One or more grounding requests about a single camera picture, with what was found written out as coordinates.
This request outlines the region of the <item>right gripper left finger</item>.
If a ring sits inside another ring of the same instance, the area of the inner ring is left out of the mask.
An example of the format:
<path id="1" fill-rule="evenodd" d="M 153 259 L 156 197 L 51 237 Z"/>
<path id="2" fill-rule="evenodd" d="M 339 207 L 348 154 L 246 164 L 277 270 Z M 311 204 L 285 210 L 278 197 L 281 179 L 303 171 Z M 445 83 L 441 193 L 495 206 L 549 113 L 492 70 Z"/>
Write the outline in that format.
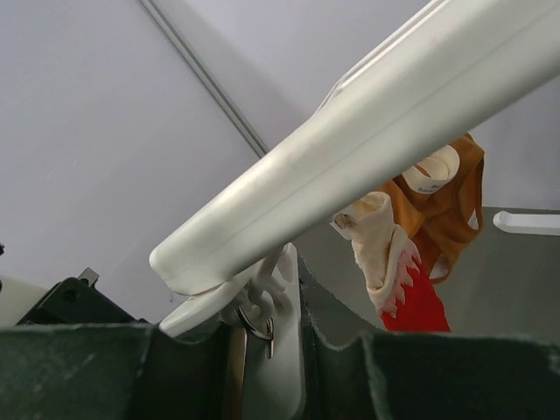
<path id="1" fill-rule="evenodd" d="M 147 324 L 20 325 L 1 331 L 3 419 L 238 419 L 231 331 L 177 338 Z"/>

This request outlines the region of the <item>white clip sock hanger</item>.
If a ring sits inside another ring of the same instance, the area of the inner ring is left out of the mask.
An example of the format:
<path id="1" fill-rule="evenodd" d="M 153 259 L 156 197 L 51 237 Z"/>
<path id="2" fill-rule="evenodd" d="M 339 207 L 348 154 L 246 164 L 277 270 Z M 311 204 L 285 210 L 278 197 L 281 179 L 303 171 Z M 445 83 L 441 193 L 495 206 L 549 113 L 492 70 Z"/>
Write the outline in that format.
<path id="1" fill-rule="evenodd" d="M 559 72 L 556 1 L 432 1 L 359 61 L 317 112 L 150 253 L 185 302 L 177 337 L 220 314 L 238 419 L 305 410 L 292 239 Z"/>

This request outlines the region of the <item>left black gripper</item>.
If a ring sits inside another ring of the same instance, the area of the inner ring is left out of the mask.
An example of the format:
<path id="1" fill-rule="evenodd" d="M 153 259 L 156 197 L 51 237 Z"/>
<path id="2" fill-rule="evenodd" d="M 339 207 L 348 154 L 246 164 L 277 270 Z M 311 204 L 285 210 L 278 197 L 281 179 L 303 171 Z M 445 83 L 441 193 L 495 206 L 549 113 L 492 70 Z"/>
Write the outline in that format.
<path id="1" fill-rule="evenodd" d="M 136 323 L 95 288 L 98 279 L 94 270 L 86 268 L 77 277 L 56 283 L 16 326 Z"/>

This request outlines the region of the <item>red sock back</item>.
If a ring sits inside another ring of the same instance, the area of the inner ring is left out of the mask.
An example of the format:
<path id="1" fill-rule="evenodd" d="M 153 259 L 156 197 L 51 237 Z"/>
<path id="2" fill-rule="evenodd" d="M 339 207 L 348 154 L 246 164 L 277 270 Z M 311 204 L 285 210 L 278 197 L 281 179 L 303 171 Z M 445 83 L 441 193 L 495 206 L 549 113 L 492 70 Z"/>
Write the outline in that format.
<path id="1" fill-rule="evenodd" d="M 332 224 L 351 242 L 369 299 L 388 331 L 451 330 L 416 244 L 394 220 L 388 194 L 367 194 L 334 215 Z"/>

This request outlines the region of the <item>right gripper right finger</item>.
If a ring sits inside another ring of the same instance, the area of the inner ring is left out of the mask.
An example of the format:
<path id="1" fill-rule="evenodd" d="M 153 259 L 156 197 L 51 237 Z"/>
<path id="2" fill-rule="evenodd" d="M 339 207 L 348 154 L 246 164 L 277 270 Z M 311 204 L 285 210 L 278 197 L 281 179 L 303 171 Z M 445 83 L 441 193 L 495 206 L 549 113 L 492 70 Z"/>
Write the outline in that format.
<path id="1" fill-rule="evenodd" d="M 297 263 L 307 419 L 556 419 L 559 348 L 526 337 L 385 332 Z"/>

